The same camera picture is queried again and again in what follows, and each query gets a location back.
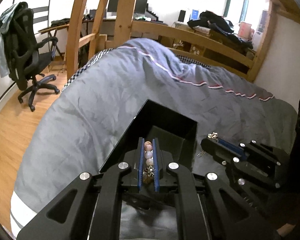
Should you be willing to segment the black jewelry box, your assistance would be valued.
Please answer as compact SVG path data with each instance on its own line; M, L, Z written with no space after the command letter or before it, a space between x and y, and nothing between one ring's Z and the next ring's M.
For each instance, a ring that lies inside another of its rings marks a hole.
M100 168L106 172L123 161L126 152L137 149L139 139L154 143L172 154L172 162L191 169L196 144L197 122L147 99Z

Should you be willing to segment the grey striped duvet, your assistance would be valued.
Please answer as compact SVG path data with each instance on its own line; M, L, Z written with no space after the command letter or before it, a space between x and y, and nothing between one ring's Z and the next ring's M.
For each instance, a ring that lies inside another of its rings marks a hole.
M42 117L11 197L14 236L80 173L96 174L146 100L232 143L255 140L290 152L296 110L222 67L183 63L146 38L94 56Z

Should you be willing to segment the pink container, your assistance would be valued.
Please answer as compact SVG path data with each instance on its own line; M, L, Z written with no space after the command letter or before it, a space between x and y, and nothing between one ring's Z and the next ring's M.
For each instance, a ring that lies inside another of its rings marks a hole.
M245 23L245 22L242 21L239 24L238 36L248 40L250 38L250 35L251 35L251 26L252 26L251 24Z

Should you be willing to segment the pile of dark clothes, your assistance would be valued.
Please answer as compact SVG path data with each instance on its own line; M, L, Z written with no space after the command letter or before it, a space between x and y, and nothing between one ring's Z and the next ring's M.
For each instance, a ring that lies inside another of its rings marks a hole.
M212 29L226 36L232 42L238 44L242 48L253 49L251 41L244 41L241 38L237 37L234 34L234 31L231 29L231 26L226 22L226 20L221 16L214 14L211 11L201 12L197 20L189 20L187 24L192 29L194 27L204 27Z

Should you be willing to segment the black office chair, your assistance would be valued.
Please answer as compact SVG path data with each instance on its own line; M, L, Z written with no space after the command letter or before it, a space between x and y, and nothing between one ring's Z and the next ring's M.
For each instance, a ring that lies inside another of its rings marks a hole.
M0 35L2 36L5 63L8 76L21 91L19 103L29 94L28 106L35 111L34 97L39 89L60 90L50 84L55 81L54 74L45 76L43 70L50 65L56 55L58 38L47 37L38 42L33 31L34 12L26 2L12 5L0 16Z

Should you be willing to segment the wooden ladder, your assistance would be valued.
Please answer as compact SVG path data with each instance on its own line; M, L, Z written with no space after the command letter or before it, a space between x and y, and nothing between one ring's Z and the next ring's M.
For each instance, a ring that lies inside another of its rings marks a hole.
M83 16L87 0L74 0L70 23L68 27L68 39L65 52L65 66L67 78L72 77L79 67L79 50L89 46L87 59L91 59L97 52L98 46L105 48L106 36L100 37L100 27L103 22L104 12L109 0L99 0L97 10L93 19L92 29L86 27L82 32Z

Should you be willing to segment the black computer monitor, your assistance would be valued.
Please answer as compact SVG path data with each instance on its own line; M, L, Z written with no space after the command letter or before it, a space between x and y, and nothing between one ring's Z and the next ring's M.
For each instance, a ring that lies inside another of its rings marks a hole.
M134 13L144 14L148 8L148 0L125 0L123 8L129 8L134 2ZM107 12L117 12L119 0L109 0Z

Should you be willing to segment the folding wooden side table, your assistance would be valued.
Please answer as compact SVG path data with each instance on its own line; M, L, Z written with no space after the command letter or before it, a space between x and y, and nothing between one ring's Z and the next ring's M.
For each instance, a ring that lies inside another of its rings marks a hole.
M63 30L63 29L69 30L69 23L63 24L63 25L54 26L54 27L48 27L48 28L39 30L38 33L40 35L47 34L48 37L56 37L57 36L57 32L59 30ZM64 61L65 60L65 53L61 53L61 51L58 48L58 46L56 46L56 51L57 51L58 55L61 57L61 59Z

